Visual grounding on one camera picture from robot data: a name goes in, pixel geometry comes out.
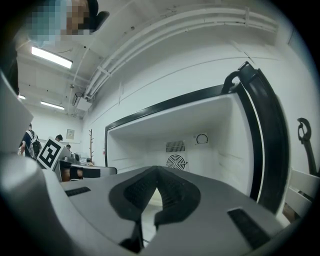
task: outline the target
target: ceiling light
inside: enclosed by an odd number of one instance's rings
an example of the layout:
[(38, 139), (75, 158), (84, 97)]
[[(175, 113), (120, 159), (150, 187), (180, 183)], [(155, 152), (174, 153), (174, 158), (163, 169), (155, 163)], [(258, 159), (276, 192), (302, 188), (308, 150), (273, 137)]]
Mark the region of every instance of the ceiling light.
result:
[(51, 52), (48, 52), (46, 50), (42, 50), (42, 49), (39, 49), (39, 48), (36, 48), (36, 47), (32, 47), (31, 48), (31, 53), (33, 55), (36, 55), (38, 57), (41, 57), (41, 58), (44, 58), (48, 61), (51, 61), (51, 62), (54, 62), (54, 63), (57, 63), (61, 66), (64, 66), (68, 69), (71, 68), (71, 65), (72, 65), (72, 61), (66, 59), (66, 58), (62, 58), (60, 57), (59, 55), (56, 55), (56, 54), (53, 54)]
[(40, 101), (40, 103), (43, 105), (49, 106), (49, 107), (56, 108), (56, 109), (65, 110), (65, 108), (63, 106), (53, 105), (53, 104), (50, 104), (50, 103), (47, 103), (44, 101)]

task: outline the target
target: pipe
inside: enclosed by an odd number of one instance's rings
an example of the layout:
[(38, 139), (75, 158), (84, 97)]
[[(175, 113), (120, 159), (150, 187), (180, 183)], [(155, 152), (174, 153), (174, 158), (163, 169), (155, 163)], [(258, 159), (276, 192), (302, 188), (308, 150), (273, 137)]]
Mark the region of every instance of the pipe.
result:
[[(219, 26), (219, 25), (232, 25), (232, 26), (245, 26), (245, 20), (244, 19), (240, 19), (240, 18), (231, 18), (231, 19), (234, 19), (235, 22), (237, 23), (234, 23), (234, 22), (215, 22), (214, 18), (206, 18), (206, 19), (198, 19), (197, 21), (200, 23), (200, 24), (197, 24), (195, 23), (196, 25), (195, 26), (192, 26), (190, 28), (184, 28), (184, 29), (181, 29), (179, 31), (176, 31), (174, 33), (171, 33), (167, 36), (164, 36), (164, 37), (161, 37), (160, 39), (154, 41), (153, 43), (151, 44), (148, 44), (146, 45), (146, 42), (141, 42), (139, 45), (135, 46), (132, 50), (130, 50), (128, 53), (126, 53), (121, 59), (119, 59), (110, 69), (109, 69), (109, 72), (110, 73), (115, 73), (116, 71), (118, 71), (121, 67), (123, 67), (124, 64), (126, 64), (127, 62), (129, 62), (132, 58), (134, 58), (135, 56), (137, 56), (138, 54), (140, 54), (141, 52), (143, 52), (144, 50), (146, 50), (147, 48), (150, 48), (151, 46), (159, 43), (160, 41), (163, 41), (169, 37), (172, 37), (172, 36), (175, 36), (177, 34), (180, 34), (180, 33), (183, 33), (186, 31), (186, 29), (188, 31), (191, 31), (191, 30), (195, 30), (195, 29), (200, 29), (200, 28), (205, 28), (205, 27), (213, 27), (213, 26)], [(213, 23), (204, 23), (204, 21), (214, 21)], [(263, 29), (265, 31), (268, 31), (268, 32), (275, 32), (276, 30), (271, 30), (271, 29), (267, 29), (267, 28), (263, 28), (263, 27), (259, 27), (257, 25), (252, 25), (253, 23), (256, 23), (255, 21), (251, 22), (251, 24), (249, 24), (249, 27), (253, 27), (253, 28), (260, 28), (260, 29)], [(148, 41), (152, 41), (154, 40), (156, 37), (159, 37), (160, 34), (163, 34), (162, 32), (159, 32), (155, 35), (153, 35), (151, 37), (150, 40)], [(136, 52), (134, 55), (132, 55), (131, 57), (129, 57), (128, 59), (125, 59), (127, 58), (130, 54), (132, 54), (134, 51), (136, 51), (138, 48), (140, 48), (142, 45), (146, 45), (145, 47), (143, 47), (142, 49), (140, 49), (138, 52)], [(101, 87), (102, 83), (105, 83), (107, 80), (109, 79), (108, 76), (104, 76), (103, 78), (101, 78), (95, 85), (95, 87), (93, 88), (92, 92), (90, 93), (92, 96), (96, 93), (96, 91)]]
[(72, 94), (72, 90), (73, 90), (73, 88), (71, 88), (71, 90), (70, 90), (70, 95), (69, 95), (69, 103), (68, 103), (68, 111), (67, 111), (67, 114), (69, 114), (69, 108), (70, 108), (70, 100), (71, 100), (71, 94)]
[(141, 30), (137, 34), (135, 34), (133, 37), (131, 37), (128, 41), (126, 41), (123, 45), (121, 45), (102, 65), (102, 68), (105, 69), (110, 62), (119, 54), (121, 53), (125, 48), (127, 48), (131, 43), (133, 43), (138, 38), (146, 35), (147, 33), (164, 26), (168, 23), (189, 18), (192, 16), (198, 16), (198, 15), (208, 15), (208, 14), (236, 14), (236, 15), (245, 15), (245, 10), (242, 9), (235, 9), (235, 8), (208, 8), (208, 9), (198, 9), (198, 10), (191, 10), (186, 11), (182, 13), (178, 13), (176, 15), (170, 16), (168, 18), (162, 19), (159, 22), (156, 22), (145, 29)]
[(91, 45), (93, 44), (94, 40), (95, 40), (95, 38), (92, 39), (90, 45), (89, 45), (88, 48), (85, 50), (85, 52), (84, 52), (84, 54), (83, 54), (83, 56), (82, 56), (82, 58), (81, 58), (81, 60), (80, 60), (80, 63), (79, 63), (79, 65), (78, 65), (78, 67), (77, 67), (77, 69), (76, 69), (76, 72), (75, 72), (75, 74), (74, 74), (73, 83), (76, 81), (76, 78), (77, 78), (79, 69), (80, 69), (80, 67), (81, 67), (81, 64), (82, 64), (82, 62), (84, 61), (84, 58), (85, 58), (85, 56), (87, 55), (87, 52), (88, 52), (88, 50), (89, 50), (89, 47), (91, 47)]
[[(124, 8), (126, 8), (128, 5), (130, 5), (130, 4), (131, 4), (132, 2), (134, 2), (134, 1), (135, 1), (135, 0), (131, 0), (131, 1), (129, 1), (128, 3), (126, 3), (126, 4), (125, 4), (124, 6), (122, 6), (116, 13), (114, 13), (111, 17), (109, 17), (109, 18), (104, 22), (104, 24), (102, 24), (102, 27), (94, 34), (94, 38), (92, 39), (90, 45), (87, 47), (87, 50), (86, 50), (86, 52), (84, 53), (84, 56), (87, 54), (88, 49), (91, 47), (91, 45), (93, 44), (93, 42), (94, 42), (95, 39), (96, 39), (96, 36), (103, 30), (103, 28), (104, 28), (114, 17), (116, 17), (118, 13), (120, 13)], [(88, 96), (88, 94), (89, 94), (92, 86), (94, 85), (94, 83), (96, 82), (96, 80), (98, 79), (98, 77), (101, 75), (101, 71), (98, 71), (98, 72), (99, 72), (99, 75), (95, 75), (95, 76), (93, 77), (92, 81), (90, 82), (89, 87), (85, 90), (85, 93), (84, 93), (84, 96), (85, 96), (85, 97)]]
[(87, 99), (91, 100), (94, 97), (94, 95), (86, 96)]
[[(246, 11), (245, 10), (241, 10), (241, 9), (231, 9), (231, 8), (209, 8), (209, 9), (200, 9), (200, 10), (192, 10), (192, 11), (187, 11), (187, 12), (183, 12), (183, 13), (179, 13), (179, 14), (176, 14), (174, 16), (171, 16), (169, 18), (166, 18), (166, 19), (163, 19), (153, 25), (150, 25), (149, 27), (141, 30), (140, 32), (138, 32), (136, 35), (134, 35), (131, 39), (129, 39), (127, 42), (125, 42), (123, 45), (121, 45), (106, 61), (105, 63), (102, 65), (102, 68), (105, 69), (109, 64), (110, 62), (118, 55), (120, 54), (127, 46), (129, 46), (132, 42), (134, 42), (136, 39), (138, 39), (139, 37), (141, 36), (144, 36), (146, 35), (147, 33), (151, 32), (152, 30), (158, 28), (158, 27), (161, 27), (163, 25), (166, 25), (167, 23), (170, 23), (172, 21), (176, 21), (178, 19), (183, 19), (183, 18), (186, 18), (186, 17), (191, 17), (191, 16), (196, 16), (196, 15), (200, 15), (200, 14), (212, 14), (212, 13), (224, 13), (224, 14), (240, 14), (240, 15), (245, 15), (246, 14)], [(267, 22), (272, 22), (272, 23), (275, 23), (275, 21), (273, 21), (272, 19), (268, 18), (268, 17), (265, 17), (261, 14), (257, 14), (257, 13), (253, 13), (251, 12), (250, 15), (252, 17), (256, 17), (256, 18), (259, 18), (259, 19), (263, 19)], [(232, 17), (229, 17), (227, 18), (228, 21), (223, 23), (223, 24), (220, 24), (220, 25), (235, 25), (235, 26), (242, 26), (245, 24), (245, 19), (244, 18), (232, 18)], [(209, 18), (205, 18), (205, 19), (197, 19), (196, 20), (198, 23), (196, 24), (201, 24), (201, 23), (206, 23), (206, 22), (219, 22), (219, 21), (226, 21), (226, 17), (209, 17)], [(164, 29), (163, 31), (160, 31), (154, 35), (152, 35), (151, 37), (148, 37), (145, 41), (139, 43), (138, 45), (136, 45), (134, 48), (132, 48), (130, 51), (128, 51), (124, 56), (122, 56), (114, 65), (112, 65), (111, 68), (108, 69), (108, 72), (109, 73), (113, 73), (116, 69), (118, 70), (118, 68), (116, 68), (118, 65), (120, 65), (121, 62), (124, 62), (127, 63), (129, 60), (131, 60), (133, 57), (130, 57), (129, 59), (126, 59), (128, 56), (130, 56), (131, 54), (133, 54), (135, 51), (137, 51), (140, 47), (142, 47), (143, 45), (147, 44), (148, 42), (156, 39), (157, 37), (163, 35), (163, 34), (166, 34), (168, 33), (169, 31), (172, 31), (173, 29), (177, 29), (177, 28), (180, 28), (180, 27), (184, 27), (186, 26), (187, 24), (189, 23), (193, 23), (194, 25), (194, 20), (193, 21), (186, 21), (186, 22), (183, 22), (182, 24), (178, 24), (178, 25), (174, 25), (172, 27), (168, 27), (166, 29)], [(254, 26), (259, 26), (259, 25), (263, 25), (266, 27), (266, 31), (271, 31), (273, 30), (273, 27), (270, 26), (270, 25), (266, 25), (266, 24), (263, 24), (261, 22), (258, 22), (258, 21), (251, 21), (250, 22), (250, 27), (254, 27)], [(202, 27), (210, 27), (210, 26), (213, 26), (212, 24), (209, 24), (209, 25), (200, 25), (200, 26), (197, 26), (199, 28), (202, 28)], [(97, 81), (98, 79), (98, 76), (101, 75), (101, 71), (98, 71), (98, 74), (99, 75), (95, 75), (94, 76), (94, 79), (91, 81), (90, 83), (90, 86), (87, 88), (86, 92), (85, 92), (85, 96), (87, 97), (91, 88), (93, 87), (94, 83)], [(101, 87), (101, 84), (102, 83), (105, 83), (106, 81), (108, 80), (108, 77), (104, 76), (103, 78), (99, 79), (99, 81), (96, 83), (95, 87), (93, 88), (92, 92), (90, 93), (91, 95), (93, 95), (100, 87)]]
[[(199, 18), (196, 20), (190, 20), (190, 21), (185, 21), (180, 24), (167, 27), (166, 29), (161, 30), (160, 32), (155, 33), (154, 35), (148, 37), (146, 40), (142, 41), (132, 49), (130, 49), (125, 55), (123, 55), (115, 64), (112, 65), (111, 68), (108, 69), (110, 73), (114, 71), (114, 69), (121, 64), (125, 59), (127, 59), (131, 54), (133, 54), (135, 51), (137, 51), (139, 48), (143, 47), (144, 45), (148, 44), (149, 42), (153, 41), (154, 39), (161, 37), (162, 35), (165, 35), (173, 30), (177, 29), (182, 29), (185, 27), (197, 25), (197, 24), (203, 24), (203, 23), (212, 23), (212, 22), (222, 22), (225, 21), (226, 18), (224, 17), (211, 17), (211, 18)], [(244, 22), (244, 19), (242, 18), (227, 18), (228, 22)]]

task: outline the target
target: ceiling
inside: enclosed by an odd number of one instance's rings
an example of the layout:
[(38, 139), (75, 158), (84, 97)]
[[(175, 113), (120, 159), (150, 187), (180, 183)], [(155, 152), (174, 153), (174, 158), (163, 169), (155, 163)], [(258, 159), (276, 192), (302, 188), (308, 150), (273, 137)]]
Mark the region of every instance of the ceiling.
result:
[[(27, 43), (18, 50), (20, 94), (26, 97), (23, 102), (81, 118), (85, 112), (72, 106), (74, 94), (82, 95), (97, 67), (146, 27), (176, 13), (207, 7), (250, 7), (253, 10), (259, 9), (259, 13), (264, 14), (264, 9), (259, 8), (257, 2), (256, 0), (98, 0), (99, 11), (110, 12), (110, 17), (100, 30), (91, 35), (62, 37), (62, 41), (43, 47), (73, 61), (71, 69), (32, 55), (32, 43)], [(65, 110), (51, 109), (41, 105), (40, 101), (64, 106)]]

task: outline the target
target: air conditioner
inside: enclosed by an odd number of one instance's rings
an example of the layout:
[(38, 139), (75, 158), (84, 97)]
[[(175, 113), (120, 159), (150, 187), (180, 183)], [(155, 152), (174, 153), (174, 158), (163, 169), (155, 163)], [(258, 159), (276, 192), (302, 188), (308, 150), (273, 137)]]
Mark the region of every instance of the air conditioner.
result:
[(80, 96), (75, 96), (73, 106), (79, 110), (88, 111), (92, 103), (88, 102), (85, 98)]

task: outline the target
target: coat rack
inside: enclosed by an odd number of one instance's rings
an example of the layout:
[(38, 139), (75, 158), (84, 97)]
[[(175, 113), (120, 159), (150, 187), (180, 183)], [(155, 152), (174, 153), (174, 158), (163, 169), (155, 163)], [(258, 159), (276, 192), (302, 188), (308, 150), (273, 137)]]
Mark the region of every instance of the coat rack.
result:
[(89, 149), (90, 149), (90, 163), (93, 165), (93, 163), (92, 163), (92, 157), (93, 157), (94, 155), (93, 155), (93, 151), (92, 151), (92, 143), (93, 143), (94, 138), (92, 138), (92, 129), (89, 130), (89, 133), (90, 133), (90, 147), (89, 147)]

